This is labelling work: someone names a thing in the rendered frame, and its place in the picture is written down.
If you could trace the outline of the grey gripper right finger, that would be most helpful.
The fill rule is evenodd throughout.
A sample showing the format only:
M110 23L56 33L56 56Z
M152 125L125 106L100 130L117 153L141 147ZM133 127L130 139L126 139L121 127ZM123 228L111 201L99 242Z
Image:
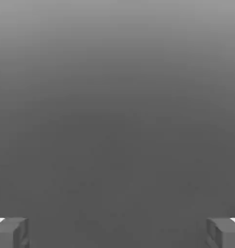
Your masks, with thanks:
M208 248L235 248L235 217L208 218L206 244Z

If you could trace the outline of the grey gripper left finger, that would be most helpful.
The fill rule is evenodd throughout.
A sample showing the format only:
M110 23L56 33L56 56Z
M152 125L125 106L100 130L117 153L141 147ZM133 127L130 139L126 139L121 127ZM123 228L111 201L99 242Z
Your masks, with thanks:
M29 219L0 217L0 248L29 248Z

